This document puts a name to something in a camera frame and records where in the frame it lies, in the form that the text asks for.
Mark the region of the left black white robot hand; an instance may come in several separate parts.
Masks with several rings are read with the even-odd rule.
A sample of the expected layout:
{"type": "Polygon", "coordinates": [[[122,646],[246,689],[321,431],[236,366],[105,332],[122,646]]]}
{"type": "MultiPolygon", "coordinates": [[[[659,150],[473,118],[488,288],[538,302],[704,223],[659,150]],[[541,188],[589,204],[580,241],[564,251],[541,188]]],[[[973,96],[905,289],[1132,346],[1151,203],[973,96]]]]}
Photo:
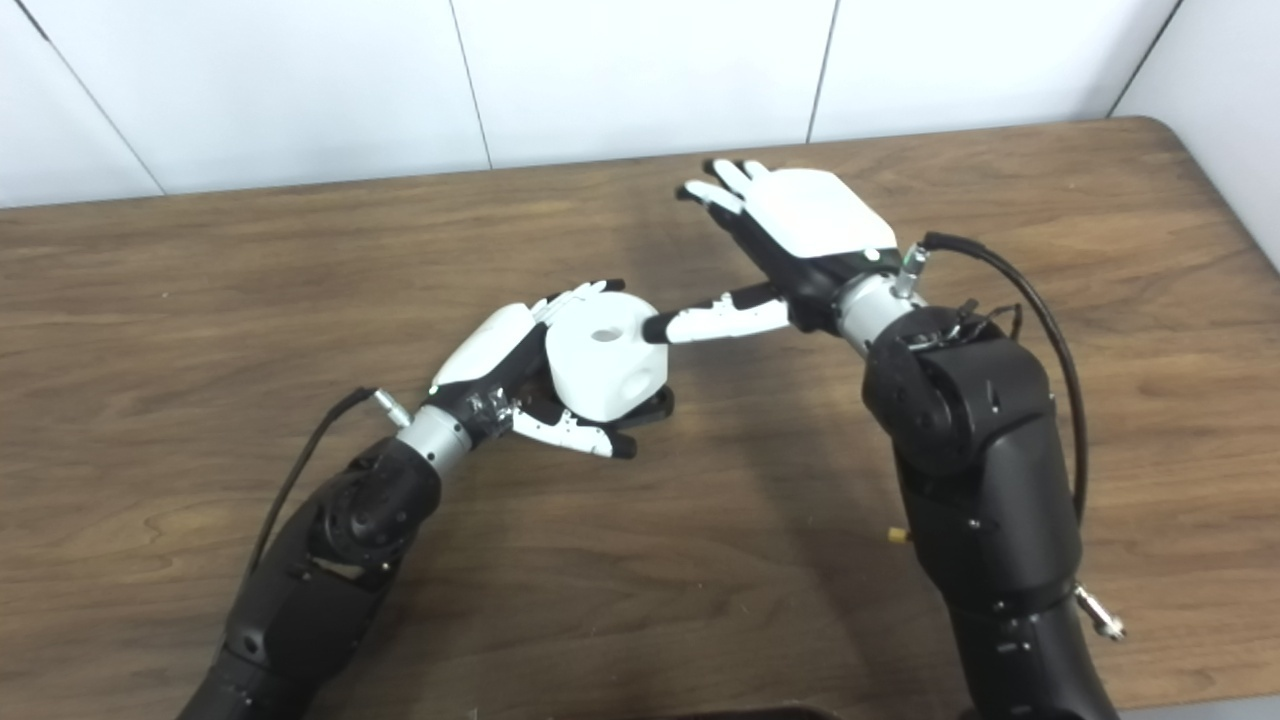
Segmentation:
{"type": "Polygon", "coordinates": [[[566,313],[590,299],[625,288],[622,279],[589,281],[538,300],[495,310],[445,360],[428,397],[398,432],[436,470],[511,432],[553,447],[612,459],[632,459],[634,438],[613,423],[589,421],[554,400],[520,400],[531,380],[548,373],[547,334],[566,313]]]}

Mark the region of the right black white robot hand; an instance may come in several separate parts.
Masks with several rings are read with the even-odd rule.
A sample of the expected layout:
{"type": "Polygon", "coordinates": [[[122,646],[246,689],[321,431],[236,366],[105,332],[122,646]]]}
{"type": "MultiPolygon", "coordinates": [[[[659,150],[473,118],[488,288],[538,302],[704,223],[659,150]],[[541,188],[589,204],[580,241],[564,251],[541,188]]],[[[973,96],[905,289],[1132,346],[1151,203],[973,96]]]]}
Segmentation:
{"type": "Polygon", "coordinates": [[[650,345],[686,345],[785,327],[846,340],[858,354],[910,299],[890,291],[902,254],[893,229],[836,174],[713,159],[716,181],[678,187],[730,234],[765,279],[643,323],[650,345]]]}

